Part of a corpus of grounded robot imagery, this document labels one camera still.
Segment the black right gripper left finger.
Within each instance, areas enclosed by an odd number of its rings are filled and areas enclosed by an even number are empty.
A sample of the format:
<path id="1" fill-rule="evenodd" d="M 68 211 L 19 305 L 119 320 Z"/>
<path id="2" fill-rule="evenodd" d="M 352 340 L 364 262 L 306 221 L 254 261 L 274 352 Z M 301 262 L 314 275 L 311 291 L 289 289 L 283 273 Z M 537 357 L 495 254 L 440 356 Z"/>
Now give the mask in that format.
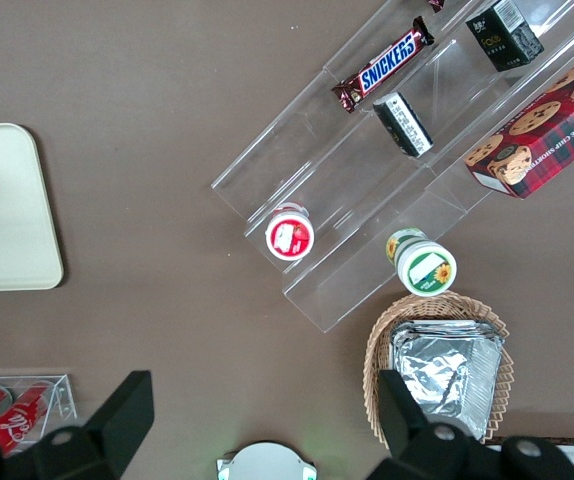
<path id="1" fill-rule="evenodd" d="M 82 426 L 66 426 L 5 458 L 0 479 L 119 479 L 155 418 L 152 374 L 128 374 Z"/>

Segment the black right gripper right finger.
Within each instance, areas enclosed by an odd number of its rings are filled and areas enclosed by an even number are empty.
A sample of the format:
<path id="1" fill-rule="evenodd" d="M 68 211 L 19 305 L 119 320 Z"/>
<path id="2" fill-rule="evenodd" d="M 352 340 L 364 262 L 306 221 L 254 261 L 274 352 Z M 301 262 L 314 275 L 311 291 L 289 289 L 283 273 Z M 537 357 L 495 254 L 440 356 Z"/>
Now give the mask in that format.
<path id="1" fill-rule="evenodd" d="M 430 422 L 400 374 L 382 370 L 378 410 L 390 456 L 373 479 L 574 479 L 574 464 L 551 442 L 509 437 L 498 450 L 445 422 Z"/>

